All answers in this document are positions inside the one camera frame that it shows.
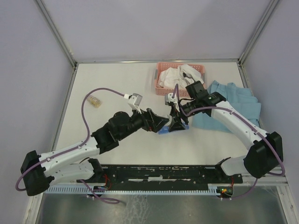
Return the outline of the blue weekly pill organizer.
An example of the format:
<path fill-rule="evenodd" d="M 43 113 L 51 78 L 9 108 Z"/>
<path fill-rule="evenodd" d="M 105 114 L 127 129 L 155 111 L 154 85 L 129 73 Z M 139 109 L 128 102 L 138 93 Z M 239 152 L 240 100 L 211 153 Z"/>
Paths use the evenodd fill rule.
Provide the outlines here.
<path fill-rule="evenodd" d="M 183 124 L 185 130 L 189 130 L 189 125 L 186 125 L 185 123 Z M 164 126 L 161 130 L 158 131 L 158 134 L 169 134 L 169 127 L 168 126 Z"/>

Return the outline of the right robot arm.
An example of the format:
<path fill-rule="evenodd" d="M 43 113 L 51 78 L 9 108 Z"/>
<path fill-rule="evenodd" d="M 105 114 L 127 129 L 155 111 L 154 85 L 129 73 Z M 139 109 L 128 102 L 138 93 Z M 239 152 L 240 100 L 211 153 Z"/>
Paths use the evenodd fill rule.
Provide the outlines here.
<path fill-rule="evenodd" d="M 201 112 L 222 123 L 248 151 L 245 156 L 223 159 L 220 168 L 214 171 L 217 181 L 226 182 L 232 175 L 242 172 L 257 179 L 265 174 L 285 174 L 282 137 L 277 132 L 269 133 L 254 125 L 220 93 L 208 93 L 200 81 L 188 85 L 186 90 L 190 99 L 184 105 L 177 86 L 165 95 L 165 104 L 171 106 L 169 132 L 184 130 L 189 117 Z"/>

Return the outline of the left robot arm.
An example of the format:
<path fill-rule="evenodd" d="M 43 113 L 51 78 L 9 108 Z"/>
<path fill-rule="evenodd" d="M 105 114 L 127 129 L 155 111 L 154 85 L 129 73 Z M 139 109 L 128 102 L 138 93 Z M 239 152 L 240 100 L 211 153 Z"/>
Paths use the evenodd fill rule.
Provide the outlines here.
<path fill-rule="evenodd" d="M 38 154 L 35 150 L 26 154 L 21 166 L 21 179 L 28 196 L 45 192 L 51 185 L 59 183 L 65 175 L 63 171 L 74 171 L 70 180 L 91 179 L 99 182 L 103 170 L 88 163 L 78 168 L 76 161 L 108 152 L 119 146 L 119 142 L 139 129 L 157 133 L 169 118 L 156 115 L 150 108 L 145 111 L 134 111 L 132 115 L 117 112 L 108 122 L 88 138 L 72 147 L 51 153 Z"/>

